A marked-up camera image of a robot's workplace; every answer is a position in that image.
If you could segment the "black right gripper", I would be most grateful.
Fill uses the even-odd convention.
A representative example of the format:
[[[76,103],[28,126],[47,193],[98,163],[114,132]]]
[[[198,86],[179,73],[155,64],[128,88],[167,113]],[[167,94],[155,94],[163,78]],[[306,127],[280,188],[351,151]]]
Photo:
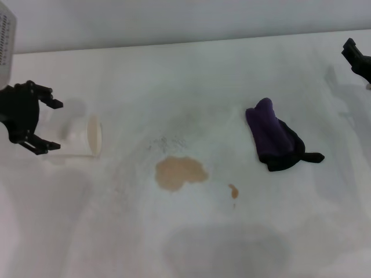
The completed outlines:
[[[351,63],[353,73],[363,77],[371,84],[371,56],[362,55],[352,38],[347,39],[341,53]]]

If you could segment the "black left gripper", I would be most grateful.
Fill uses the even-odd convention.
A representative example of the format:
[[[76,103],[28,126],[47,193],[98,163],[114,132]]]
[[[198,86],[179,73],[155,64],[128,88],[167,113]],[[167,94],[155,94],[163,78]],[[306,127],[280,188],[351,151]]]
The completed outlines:
[[[0,122],[6,127],[10,142],[19,144],[35,155],[58,150],[61,145],[34,134],[39,119],[39,101],[52,109],[64,107],[53,97],[49,87],[33,81],[7,86],[0,90]]]

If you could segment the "white paper cup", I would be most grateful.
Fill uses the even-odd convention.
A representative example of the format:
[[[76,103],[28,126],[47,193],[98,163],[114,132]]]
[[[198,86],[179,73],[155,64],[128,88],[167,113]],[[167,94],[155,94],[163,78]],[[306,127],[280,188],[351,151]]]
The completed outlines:
[[[102,138],[101,123],[96,115],[75,118],[61,132],[60,154],[98,157]]]

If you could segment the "purple rag with black edge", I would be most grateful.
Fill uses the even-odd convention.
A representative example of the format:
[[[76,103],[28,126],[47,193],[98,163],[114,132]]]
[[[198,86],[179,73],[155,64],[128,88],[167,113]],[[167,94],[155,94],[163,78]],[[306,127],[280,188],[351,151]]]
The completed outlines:
[[[268,171],[287,170],[300,161],[320,163],[324,156],[318,152],[306,152],[302,139],[275,115],[269,98],[260,100],[254,108],[245,112],[252,132],[260,162]]]

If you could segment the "large brown water stain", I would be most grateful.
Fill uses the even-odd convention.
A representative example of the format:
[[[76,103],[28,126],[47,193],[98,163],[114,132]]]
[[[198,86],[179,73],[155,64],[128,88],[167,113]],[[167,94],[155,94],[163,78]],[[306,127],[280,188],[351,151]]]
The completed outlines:
[[[202,163],[190,157],[168,156],[155,166],[155,180],[160,188],[175,192],[186,183],[204,182],[209,174]]]

